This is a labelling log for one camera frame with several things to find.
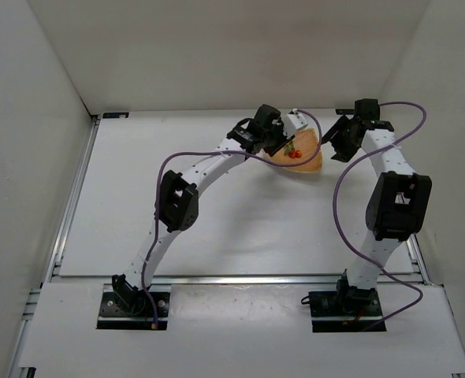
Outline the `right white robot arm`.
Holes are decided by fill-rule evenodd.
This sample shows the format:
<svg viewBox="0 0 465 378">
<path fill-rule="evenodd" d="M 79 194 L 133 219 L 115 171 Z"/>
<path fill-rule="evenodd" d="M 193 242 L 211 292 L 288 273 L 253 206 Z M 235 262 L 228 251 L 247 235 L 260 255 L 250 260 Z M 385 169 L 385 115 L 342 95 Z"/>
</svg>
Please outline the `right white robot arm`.
<svg viewBox="0 0 465 378">
<path fill-rule="evenodd" d="M 393 251 L 421 230 L 432 180 L 407 163 L 394 127 L 381 119 L 378 100 L 360 99 L 352 111 L 338 115 L 322 138 L 334 149 L 333 160 L 347 164 L 347 172 L 368 160 L 378 178 L 366 206 L 366 238 L 361 248 L 351 248 L 356 259 L 337 283 L 337 308 L 354 313 L 373 302 L 378 277 Z"/>
</svg>

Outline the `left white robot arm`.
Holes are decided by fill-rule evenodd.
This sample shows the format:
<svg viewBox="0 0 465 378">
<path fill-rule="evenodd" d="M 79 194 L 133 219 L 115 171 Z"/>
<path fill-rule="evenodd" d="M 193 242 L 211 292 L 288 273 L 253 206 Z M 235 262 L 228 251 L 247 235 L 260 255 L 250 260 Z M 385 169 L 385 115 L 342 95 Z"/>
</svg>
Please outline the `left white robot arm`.
<svg viewBox="0 0 465 378">
<path fill-rule="evenodd" d="M 154 272 L 170 244 L 199 215 L 199 196 L 230 169 L 260 151 L 273 156 L 305 125 L 298 115 L 262 105 L 236 126 L 211 152 L 183 152 L 166 158 L 159 170 L 154 220 L 136 257 L 121 275 L 112 276 L 115 302 L 129 316 L 156 307 L 148 293 Z"/>
</svg>

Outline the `cherry pair with green leaves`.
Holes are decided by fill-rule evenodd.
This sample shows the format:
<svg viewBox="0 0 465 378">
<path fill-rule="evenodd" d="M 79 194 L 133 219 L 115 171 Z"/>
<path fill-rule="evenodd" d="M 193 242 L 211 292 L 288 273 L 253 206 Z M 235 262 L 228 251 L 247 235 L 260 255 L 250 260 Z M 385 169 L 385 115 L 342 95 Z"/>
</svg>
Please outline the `cherry pair with green leaves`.
<svg viewBox="0 0 465 378">
<path fill-rule="evenodd" d="M 303 153 L 301 150 L 296 149 L 294 142 L 290 142 L 284 146 L 284 156 L 291 159 L 296 159 L 301 158 Z"/>
</svg>

